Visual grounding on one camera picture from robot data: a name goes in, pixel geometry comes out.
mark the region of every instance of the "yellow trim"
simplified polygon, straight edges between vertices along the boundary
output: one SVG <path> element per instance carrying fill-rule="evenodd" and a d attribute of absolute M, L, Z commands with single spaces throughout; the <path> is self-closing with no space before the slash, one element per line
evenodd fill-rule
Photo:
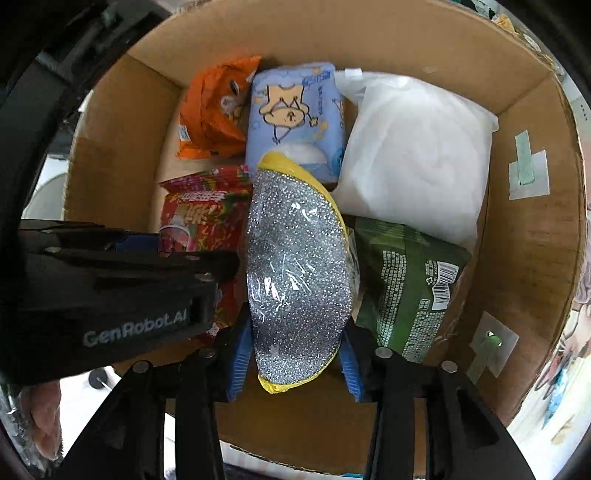
<path fill-rule="evenodd" d="M 307 170 L 300 167 L 297 163 L 293 160 L 286 157 L 283 153 L 279 152 L 269 152 L 267 153 L 258 164 L 258 168 L 264 168 L 265 170 L 274 170 L 278 171 L 279 173 L 284 173 L 285 175 L 290 175 L 292 177 L 301 180 L 312 188 L 318 190 L 324 198 L 332 205 L 333 210 L 339 217 L 339 222 L 343 227 L 343 232 L 345 233 L 345 238 L 347 238 L 347 229 L 345 227 L 345 222 L 343 221 L 343 217 L 341 217 L 339 208 L 336 206 L 332 195 L 326 190 L 322 184 L 316 180 L 311 173 Z"/>
<path fill-rule="evenodd" d="M 287 392 L 290 388 L 299 387 L 300 385 L 303 385 L 305 383 L 311 382 L 316 377 L 318 377 L 318 375 L 320 375 L 324 371 L 324 369 L 330 365 L 330 363 L 332 362 L 332 360 L 335 359 L 336 354 L 338 353 L 338 351 L 339 351 L 338 348 L 335 349 L 335 352 L 330 357 L 330 360 L 328 362 L 326 362 L 326 365 L 325 366 L 323 366 L 318 372 L 316 372 L 310 378 L 306 378 L 305 380 L 302 380 L 301 382 L 291 383 L 291 384 L 287 384 L 287 385 L 279 385 L 279 384 L 275 384 L 275 383 L 269 382 L 261 374 L 259 374 L 259 382 L 261 383 L 262 387 L 265 390 L 267 390 L 269 393 L 283 393 L 283 392 Z"/>

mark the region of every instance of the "blue packaged tissue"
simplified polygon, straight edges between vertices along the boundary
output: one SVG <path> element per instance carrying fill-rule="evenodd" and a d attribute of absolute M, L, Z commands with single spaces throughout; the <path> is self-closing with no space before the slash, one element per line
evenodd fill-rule
<path fill-rule="evenodd" d="M 334 65 L 280 67 L 254 77 L 246 141 L 251 172 L 273 150 L 320 181 L 337 181 L 344 145 L 343 97 L 335 85 Z"/>

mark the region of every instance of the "green tape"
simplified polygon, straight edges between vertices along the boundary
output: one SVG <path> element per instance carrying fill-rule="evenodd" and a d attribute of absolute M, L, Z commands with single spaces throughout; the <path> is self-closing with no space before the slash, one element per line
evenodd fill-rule
<path fill-rule="evenodd" d="M 519 184 L 527 185 L 533 183 L 534 166 L 531 159 L 530 135 L 527 130 L 515 136 L 515 146 L 517 148 L 517 171 Z"/>
<path fill-rule="evenodd" d="M 488 336 L 480 344 L 476 357 L 466 371 L 466 376 L 473 384 L 476 385 L 476 382 L 478 382 L 478 379 L 483 374 L 484 369 L 488 364 L 489 358 L 494 355 L 501 344 L 502 341 L 499 337 L 493 335 L 492 332 L 488 332 Z"/>

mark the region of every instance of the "cardboard box flap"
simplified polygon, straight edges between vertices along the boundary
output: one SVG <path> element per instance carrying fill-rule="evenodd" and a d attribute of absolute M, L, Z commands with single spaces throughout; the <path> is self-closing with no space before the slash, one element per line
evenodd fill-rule
<path fill-rule="evenodd" d="M 410 75 L 500 113 L 548 68 L 511 34 L 440 0 L 214 0 L 171 17 L 130 55 L 180 86 L 223 61 L 331 61 Z"/>
<path fill-rule="evenodd" d="M 160 150 L 179 94 L 129 55 L 105 74 L 77 126 L 65 220 L 147 231 Z"/>
<path fill-rule="evenodd" d="M 546 150 L 550 195 L 509 200 L 508 165 L 517 159 L 515 136 L 524 130 L 532 153 Z M 483 310 L 519 335 L 499 378 L 487 370 L 478 382 L 505 424 L 558 342 L 570 310 L 586 241 L 583 182 L 574 119 L 550 76 L 499 116 L 478 265 L 448 350 L 462 369 L 470 365 L 474 353 L 466 345 Z"/>

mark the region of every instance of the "red snack bag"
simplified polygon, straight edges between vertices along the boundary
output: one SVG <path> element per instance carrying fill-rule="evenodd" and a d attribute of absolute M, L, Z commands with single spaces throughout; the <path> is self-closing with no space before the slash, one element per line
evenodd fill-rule
<path fill-rule="evenodd" d="M 160 186 L 168 190 L 160 217 L 161 252 L 238 252 L 252 192 L 245 166 L 194 173 Z M 211 337 L 236 323 L 236 283 L 234 279 L 220 285 Z"/>

